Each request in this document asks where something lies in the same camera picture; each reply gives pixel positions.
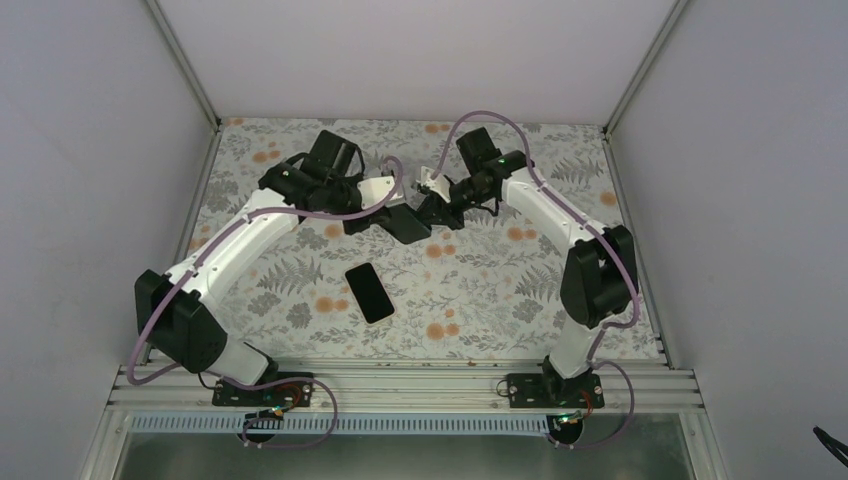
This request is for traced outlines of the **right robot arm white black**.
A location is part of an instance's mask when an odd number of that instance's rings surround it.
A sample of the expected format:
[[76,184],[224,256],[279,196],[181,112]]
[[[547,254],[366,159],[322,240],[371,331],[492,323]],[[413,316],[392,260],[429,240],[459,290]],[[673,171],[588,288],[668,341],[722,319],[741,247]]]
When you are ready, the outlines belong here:
[[466,211],[489,201],[504,203],[530,219],[566,257],[560,299],[567,319],[540,373],[508,376],[515,391],[511,405],[578,402],[594,389],[593,360],[615,325],[611,316],[640,307],[633,235],[623,225],[591,219],[566,200],[542,178],[527,148],[504,153],[484,128],[463,135],[457,147],[466,178],[453,182],[439,167],[424,167],[418,176],[434,223],[457,229]]

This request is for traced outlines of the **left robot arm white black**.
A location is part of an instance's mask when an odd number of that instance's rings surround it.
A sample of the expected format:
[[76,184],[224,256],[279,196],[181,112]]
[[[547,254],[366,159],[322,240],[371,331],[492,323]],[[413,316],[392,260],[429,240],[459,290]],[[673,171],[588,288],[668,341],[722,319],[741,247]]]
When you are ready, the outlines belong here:
[[307,218],[366,219],[402,199],[403,166],[394,156],[382,165],[388,176],[368,178],[348,172],[358,145],[323,130],[309,152],[269,168],[245,205],[204,245],[159,274],[145,271],[134,285],[139,337],[126,377],[143,385],[166,368],[139,377],[135,367],[150,345],[191,373],[210,372],[238,387],[255,405],[278,391],[273,359],[231,337],[215,313],[232,284],[273,243]]

